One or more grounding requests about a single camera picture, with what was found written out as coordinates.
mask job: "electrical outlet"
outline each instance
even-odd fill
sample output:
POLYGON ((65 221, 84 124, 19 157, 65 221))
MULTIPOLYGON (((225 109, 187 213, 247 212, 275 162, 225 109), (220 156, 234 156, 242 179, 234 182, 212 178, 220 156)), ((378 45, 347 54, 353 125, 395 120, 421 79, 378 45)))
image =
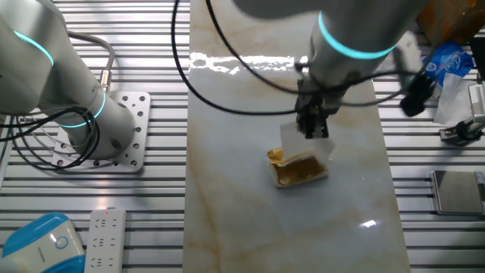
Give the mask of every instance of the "electrical outlet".
POLYGON ((120 273, 123 265, 123 209, 98 209, 91 212, 85 273, 120 273))

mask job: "metal rail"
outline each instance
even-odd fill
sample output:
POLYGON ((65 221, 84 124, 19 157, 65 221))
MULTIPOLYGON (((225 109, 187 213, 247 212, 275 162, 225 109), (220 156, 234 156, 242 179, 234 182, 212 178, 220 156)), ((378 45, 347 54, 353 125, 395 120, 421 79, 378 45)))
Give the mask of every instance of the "metal rail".
MULTIPOLYGON (((90 211, 116 206, 129 212, 124 272, 181 273, 187 88, 177 75, 170 49, 173 1, 63 0, 55 4, 70 30, 98 36, 114 46, 112 90, 152 94, 146 167, 141 175, 73 177, 37 171, 12 152, 0 189, 0 251, 15 230, 52 211, 70 217, 85 243, 90 211)), ((180 6, 178 21, 177 42, 188 71, 188 0, 180 6)), ((419 38, 426 54, 429 45, 419 38)), ((96 45, 73 42, 99 75, 108 53, 96 45)), ((474 80, 476 74, 473 69, 467 80, 474 80)), ((399 88, 391 78, 376 80, 374 86, 377 97, 399 88)), ((412 119, 404 116, 398 104, 398 99, 390 101, 379 112, 412 272, 484 272, 485 218, 436 215, 427 177, 433 170, 485 171, 485 141, 465 151, 443 147, 437 133, 441 126, 432 123, 437 102, 429 102, 428 110, 412 119)), ((54 124, 47 130, 52 135, 58 131, 54 124)), ((53 144, 48 137, 39 137, 53 144)), ((49 151, 33 138, 29 141, 49 157, 49 151)))

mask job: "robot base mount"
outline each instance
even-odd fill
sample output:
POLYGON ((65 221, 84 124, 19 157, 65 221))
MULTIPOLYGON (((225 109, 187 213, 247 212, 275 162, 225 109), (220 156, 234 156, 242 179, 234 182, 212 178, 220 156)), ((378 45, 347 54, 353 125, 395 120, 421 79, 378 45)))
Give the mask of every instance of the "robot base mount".
MULTIPOLYGON (((148 134, 151 98, 147 92, 111 92, 110 96, 116 102, 125 105, 135 118, 135 135, 129 146, 117 157, 111 160, 86 160, 80 166, 70 168, 69 172, 92 173, 136 173, 143 167, 145 158, 146 137, 148 134)), ((67 133, 60 128, 55 151, 72 153, 65 155, 54 153, 52 164, 68 165, 79 156, 69 143, 67 133)))

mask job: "blue plastic bag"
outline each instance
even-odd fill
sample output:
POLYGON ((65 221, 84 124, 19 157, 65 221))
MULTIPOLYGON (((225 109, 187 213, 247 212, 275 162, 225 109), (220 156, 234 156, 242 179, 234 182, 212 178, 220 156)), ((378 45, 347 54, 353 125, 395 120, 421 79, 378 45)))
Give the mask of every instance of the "blue plastic bag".
POLYGON ((425 74, 434 77, 438 85, 443 88, 446 73, 464 77, 473 67, 473 59, 461 46, 454 42, 446 42, 434 52, 425 74))

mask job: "white marble surface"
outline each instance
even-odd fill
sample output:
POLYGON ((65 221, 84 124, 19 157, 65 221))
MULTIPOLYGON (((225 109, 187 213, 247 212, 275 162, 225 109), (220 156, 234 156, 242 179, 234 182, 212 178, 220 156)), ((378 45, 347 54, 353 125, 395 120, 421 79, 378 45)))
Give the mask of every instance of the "white marble surface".
MULTIPOLYGON (((227 38, 266 77, 296 86, 293 62, 307 53, 316 14, 276 22, 213 1, 227 38)), ((296 97, 244 71, 191 1, 192 84, 210 100, 244 110, 286 110, 296 97)), ((374 98, 371 83, 349 101, 374 98)), ((183 271, 410 272, 377 108, 342 108, 329 120, 330 174, 277 190, 264 156, 281 146, 286 117, 229 115, 189 97, 183 271)))

